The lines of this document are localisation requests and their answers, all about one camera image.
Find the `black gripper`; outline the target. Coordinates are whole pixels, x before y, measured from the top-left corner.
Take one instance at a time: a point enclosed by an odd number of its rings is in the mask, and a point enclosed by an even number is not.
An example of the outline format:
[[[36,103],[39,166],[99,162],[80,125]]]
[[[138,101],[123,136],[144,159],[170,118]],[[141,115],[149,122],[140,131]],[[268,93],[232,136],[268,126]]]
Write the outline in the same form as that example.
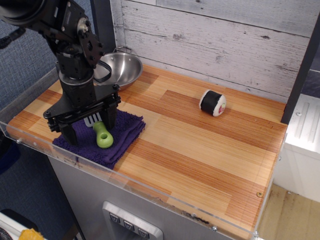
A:
[[[61,132],[68,144],[78,144],[72,124],[99,113],[107,130],[116,124],[117,107],[121,102],[120,87],[114,85],[94,85],[90,79],[78,85],[60,82],[62,97],[43,113],[52,132]]]

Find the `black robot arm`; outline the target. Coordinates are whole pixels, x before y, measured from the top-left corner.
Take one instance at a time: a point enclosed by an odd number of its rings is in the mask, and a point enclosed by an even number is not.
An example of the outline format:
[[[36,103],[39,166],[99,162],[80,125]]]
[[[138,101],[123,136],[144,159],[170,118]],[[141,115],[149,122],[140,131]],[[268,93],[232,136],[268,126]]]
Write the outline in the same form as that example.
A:
[[[17,27],[2,40],[2,46],[31,29],[46,39],[57,58],[62,96],[43,114],[51,131],[62,133],[70,145],[76,145],[72,125],[81,119],[99,113],[107,129],[115,126],[120,88],[94,84],[103,44],[92,32],[83,8],[73,0],[3,0],[0,18]]]

